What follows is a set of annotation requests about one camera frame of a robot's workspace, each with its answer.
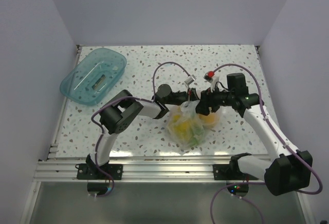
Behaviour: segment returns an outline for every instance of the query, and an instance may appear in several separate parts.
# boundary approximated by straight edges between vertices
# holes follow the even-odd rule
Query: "robotic arm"
[[[162,118],[169,110],[166,104],[181,105],[190,100],[199,100],[196,112],[209,115],[216,112],[221,106],[230,106],[240,114],[255,130],[264,143],[270,161],[257,159],[249,153],[239,154],[231,157],[227,170],[224,172],[226,178],[234,179],[234,175],[249,174],[265,181],[267,188],[274,195],[281,195],[290,191],[298,190],[309,185],[310,171],[293,155],[282,146],[278,137],[266,123],[261,105],[265,110],[268,120],[273,124],[275,130],[286,141],[286,144],[308,165],[312,166],[312,156],[308,151],[299,151],[275,125],[264,103],[260,103],[258,94],[249,94],[245,76],[242,73],[227,75],[228,88],[220,91],[213,73],[205,75],[205,79],[212,83],[211,87],[197,93],[194,88],[188,91],[173,92],[169,85],[159,86],[154,102],[137,101],[125,99],[115,105],[110,105],[100,113],[100,123],[106,127],[110,137],[107,141],[101,141],[96,154],[89,154],[86,159],[88,170],[97,179],[104,176],[99,173],[95,165],[95,157],[99,167],[109,172],[109,154],[118,135],[125,131],[137,115],[147,116],[152,119]],[[123,90],[108,103],[123,97],[132,96],[129,91]]]

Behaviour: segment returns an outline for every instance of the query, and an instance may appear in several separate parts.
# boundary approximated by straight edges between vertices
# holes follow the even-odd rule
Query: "white speckled table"
[[[82,47],[79,61],[99,47]],[[56,137],[57,158],[86,157],[94,150],[99,129],[90,122],[91,115],[118,92],[128,89],[134,96],[152,97],[152,74],[159,63],[175,61],[197,77],[194,87],[206,89],[209,83],[203,79],[207,71],[225,63],[237,63],[249,68],[258,79],[263,100],[277,121],[261,65],[253,45],[185,45],[185,46],[111,46],[105,47],[121,53],[127,58],[125,73],[116,86],[99,105],[90,107],[68,101],[61,117]],[[226,85],[226,75],[240,72],[236,67],[222,69],[220,80]],[[185,90],[186,76],[174,65],[163,66],[157,74],[156,86],[167,83],[173,91]],[[256,92],[252,78],[245,73],[249,92]],[[181,155],[234,155],[244,152],[266,154],[264,145],[253,129],[237,113],[229,108],[221,108],[220,123],[209,130],[204,144],[189,150],[181,150],[165,127],[168,115],[160,120],[137,117],[129,128],[119,135],[111,156],[181,156]]]

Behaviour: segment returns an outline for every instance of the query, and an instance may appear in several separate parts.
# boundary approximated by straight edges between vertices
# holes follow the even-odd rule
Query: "gray floor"
[[[86,183],[43,183],[32,224],[53,223],[211,223],[210,201],[222,183],[117,183],[105,198],[88,197]],[[296,193],[272,196],[265,186],[251,185],[246,196],[262,210],[267,224],[303,224]],[[216,223],[261,223],[248,203],[218,195]]]

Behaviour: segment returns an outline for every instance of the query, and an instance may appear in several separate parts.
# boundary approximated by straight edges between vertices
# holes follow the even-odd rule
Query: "white wall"
[[[256,44],[286,0],[54,0],[76,44]]]
[[[75,45],[52,0],[0,0],[0,223],[19,222]]]
[[[323,192],[309,197],[316,223],[329,221],[328,23],[329,0],[287,0],[260,55],[282,130],[310,151],[323,180]]]

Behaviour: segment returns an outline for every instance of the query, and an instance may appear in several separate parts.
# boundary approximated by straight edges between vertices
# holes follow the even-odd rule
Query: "translucent blue bin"
[[[126,64],[126,58],[113,50],[95,49],[62,81],[60,91],[77,103],[96,105],[120,79]]]

